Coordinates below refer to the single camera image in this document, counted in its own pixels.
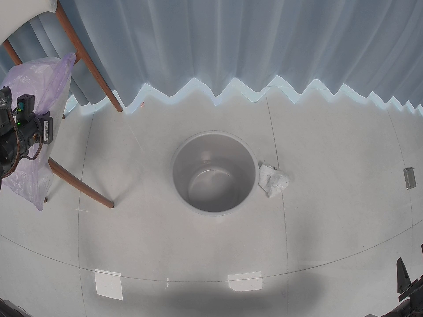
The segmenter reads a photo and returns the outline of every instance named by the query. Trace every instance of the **chair backrest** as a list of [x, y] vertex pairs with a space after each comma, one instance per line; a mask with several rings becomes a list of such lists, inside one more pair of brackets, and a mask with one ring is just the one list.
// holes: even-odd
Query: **chair backrest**
[[56, 8], [56, 0], [0, 0], [0, 44], [30, 19]]

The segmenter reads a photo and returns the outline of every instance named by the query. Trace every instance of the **gray bucket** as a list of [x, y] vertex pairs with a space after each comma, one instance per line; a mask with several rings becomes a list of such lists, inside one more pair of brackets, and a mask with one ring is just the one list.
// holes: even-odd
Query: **gray bucket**
[[171, 170], [184, 203], [210, 216], [234, 211], [258, 183], [254, 153], [224, 131], [205, 131], [187, 139], [173, 155]]

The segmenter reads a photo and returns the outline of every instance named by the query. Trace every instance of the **chair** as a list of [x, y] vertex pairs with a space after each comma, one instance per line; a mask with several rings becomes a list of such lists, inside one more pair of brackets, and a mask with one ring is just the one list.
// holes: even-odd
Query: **chair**
[[[81, 40], [73, 29], [59, 0], [0, 0], [0, 24], [2, 25], [2, 27], [0, 27], [0, 44], [3, 43], [15, 65], [21, 64], [22, 61], [10, 44], [8, 37], [24, 23], [44, 12], [56, 13], [60, 24], [77, 50], [75, 63], [79, 60], [83, 60], [85, 62], [89, 71], [97, 80], [98, 84], [103, 89], [104, 93], [112, 102], [116, 110], [118, 112], [122, 112], [122, 106], [119, 104], [119, 101], [112, 93], [97, 67], [94, 65], [87, 53], [87, 50], [82, 45]], [[51, 158], [49, 159], [49, 165], [55, 175], [59, 176], [71, 186], [77, 188], [82, 193], [109, 208], [114, 207], [114, 203], [112, 201], [87, 186]]]

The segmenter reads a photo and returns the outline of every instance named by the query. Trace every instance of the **blue-gray curtain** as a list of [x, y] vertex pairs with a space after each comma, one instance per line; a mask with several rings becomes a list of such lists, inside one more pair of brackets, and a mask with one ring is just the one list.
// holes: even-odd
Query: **blue-gray curtain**
[[[423, 0], [60, 1], [125, 105], [145, 83], [171, 96], [195, 77], [219, 95], [234, 77], [260, 91], [276, 75], [298, 93], [319, 79], [334, 94], [346, 83], [385, 102], [423, 99]], [[73, 50], [52, 13], [10, 41], [24, 61]], [[83, 62], [73, 79], [81, 104], [104, 97]]]

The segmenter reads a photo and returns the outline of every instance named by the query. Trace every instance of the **plastic bag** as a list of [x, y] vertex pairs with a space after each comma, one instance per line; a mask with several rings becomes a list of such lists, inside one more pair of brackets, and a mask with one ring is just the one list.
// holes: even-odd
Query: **plastic bag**
[[[53, 118], [51, 144], [43, 145], [40, 155], [34, 161], [23, 158], [16, 171], [3, 178], [3, 185], [33, 203], [39, 211], [43, 210], [44, 198], [53, 180], [48, 159], [66, 106], [75, 57], [74, 53], [69, 53], [63, 59], [46, 57], [23, 63], [13, 67], [2, 83], [2, 86], [8, 86], [12, 91], [12, 108], [16, 106], [18, 97], [31, 94], [35, 95], [34, 113], [45, 114], [50, 111]], [[29, 149], [29, 156], [34, 156], [38, 146], [36, 143]]]
[[289, 184], [288, 175], [274, 166], [263, 163], [259, 171], [258, 185], [266, 190], [269, 197], [282, 192]]

